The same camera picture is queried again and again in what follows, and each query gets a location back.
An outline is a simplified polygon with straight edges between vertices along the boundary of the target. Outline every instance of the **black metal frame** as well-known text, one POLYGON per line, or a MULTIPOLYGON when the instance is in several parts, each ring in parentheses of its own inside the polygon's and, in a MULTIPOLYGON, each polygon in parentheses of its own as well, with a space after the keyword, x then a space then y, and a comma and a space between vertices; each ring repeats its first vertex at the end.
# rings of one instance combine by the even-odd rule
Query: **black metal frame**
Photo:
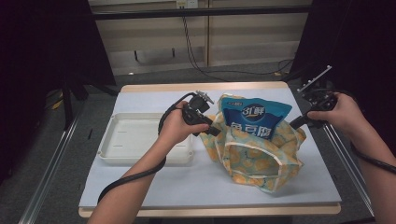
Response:
POLYGON ((124 20, 170 17, 198 17, 198 16, 230 16, 230 15, 256 15, 256 14, 287 14, 305 13, 312 9, 311 6, 287 7, 212 7, 212 8, 184 8, 145 11, 117 11, 96 12, 92 16, 95 20, 124 20))

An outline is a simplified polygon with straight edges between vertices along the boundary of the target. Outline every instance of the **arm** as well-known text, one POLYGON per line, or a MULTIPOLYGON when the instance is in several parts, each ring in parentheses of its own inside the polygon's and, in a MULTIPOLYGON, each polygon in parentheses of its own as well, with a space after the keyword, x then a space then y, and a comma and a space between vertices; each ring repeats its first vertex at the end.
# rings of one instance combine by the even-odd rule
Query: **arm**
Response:
MULTIPOLYGON (((374 127, 366 120, 356 102, 338 93, 338 103, 332 111, 311 111, 311 119, 327 120, 343 132, 356 149, 379 161, 396 166, 396 159, 374 127)), ((396 175, 359 160, 361 171, 369 191, 377 223, 396 223, 396 175)))
MULTIPOLYGON (((181 108, 187 102, 177 105, 181 108)), ((172 149, 191 133, 207 130, 207 124, 187 125, 181 110, 170 113, 152 147, 122 177, 147 171, 158 165, 172 149)), ((133 223, 155 175, 148 175, 112 189, 93 210, 89 223, 133 223)))

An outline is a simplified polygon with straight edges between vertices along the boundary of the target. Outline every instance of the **yellow bag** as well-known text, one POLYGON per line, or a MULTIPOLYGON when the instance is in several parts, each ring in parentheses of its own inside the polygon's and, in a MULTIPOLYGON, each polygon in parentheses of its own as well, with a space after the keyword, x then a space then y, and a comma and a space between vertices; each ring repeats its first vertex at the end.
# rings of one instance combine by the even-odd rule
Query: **yellow bag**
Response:
POLYGON ((300 128, 294 130, 285 120, 277 125, 272 139, 267 140, 226 126, 221 110, 211 119, 221 133, 218 136, 201 133, 200 137, 210 159, 220 161, 235 183, 274 192, 303 167, 297 151, 306 138, 305 132, 300 128))

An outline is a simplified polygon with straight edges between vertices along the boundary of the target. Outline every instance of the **forearm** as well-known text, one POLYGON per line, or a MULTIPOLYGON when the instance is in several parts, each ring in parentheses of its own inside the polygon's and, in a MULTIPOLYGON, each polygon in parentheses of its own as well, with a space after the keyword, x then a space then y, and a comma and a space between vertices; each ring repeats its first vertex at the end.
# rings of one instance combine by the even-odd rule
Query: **forearm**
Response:
MULTIPOLYGON (((122 177, 157 166, 172 145, 157 140, 148 152, 122 177)), ((109 191, 94 209, 89 223, 132 223, 143 203, 154 175, 148 175, 109 191)))
MULTIPOLYGON (((371 125, 364 125, 351 136, 356 149, 376 160, 396 166, 396 160, 388 146, 371 125)), ((360 160, 361 171, 370 195, 377 223, 396 223, 396 175, 360 160)))

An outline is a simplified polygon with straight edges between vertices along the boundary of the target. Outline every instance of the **controller cable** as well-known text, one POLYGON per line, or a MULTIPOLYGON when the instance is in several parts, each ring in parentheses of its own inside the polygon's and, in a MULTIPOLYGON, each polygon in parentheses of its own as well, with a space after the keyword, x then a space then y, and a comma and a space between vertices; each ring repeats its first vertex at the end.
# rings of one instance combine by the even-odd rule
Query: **controller cable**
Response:
POLYGON ((366 154, 359 152, 355 148, 355 146, 353 146, 353 144, 351 144, 351 145, 352 145, 352 147, 350 149, 357 157, 359 157, 363 161, 369 162, 370 164, 372 164, 376 167, 379 167, 383 170, 386 170, 386 171, 391 172, 392 174, 396 175, 396 167, 395 166, 390 165, 384 161, 379 161, 379 160, 376 160, 370 156, 367 156, 366 154))
MULTIPOLYGON (((163 116, 161 117, 160 123, 159 123, 159 125, 158 125, 158 134, 160 134, 161 129, 163 128, 163 123, 165 122, 165 120, 166 120, 166 118, 168 117, 168 115, 169 115, 173 110, 178 109, 176 106, 177 106, 181 101, 183 101, 186 97, 188 97, 188 96, 190 96, 190 95, 195 96, 196 94, 193 93, 193 92, 187 93, 186 95, 184 95, 183 97, 181 97, 178 101, 176 101, 174 104, 172 104, 172 105, 165 111, 165 113, 164 113, 163 116)), ((134 180, 136 180, 136 179, 140 179, 140 178, 145 177, 145 176, 148 176, 148 175, 153 175, 153 174, 157 173, 158 171, 160 171, 160 170, 165 166, 165 163, 166 163, 166 157, 163 158, 163 160, 160 162, 160 164, 158 164, 157 166, 155 166, 155 167, 152 168, 152 169, 149 169, 149 170, 147 170, 147 171, 144 171, 144 172, 141 172, 141 173, 137 173, 137 174, 134 174, 134 175, 128 175, 128 176, 125 176, 125 177, 123 177, 123 178, 121 178, 121 179, 118 179, 118 180, 114 181, 113 183, 109 184, 107 187, 105 187, 105 188, 102 190, 101 194, 99 195, 98 203, 103 199, 103 197, 105 197, 105 195, 106 195, 109 191, 111 191, 111 190, 114 189, 115 187, 118 187, 118 186, 120 186, 120 185, 126 184, 126 183, 128 183, 128 182, 134 181, 134 180)))

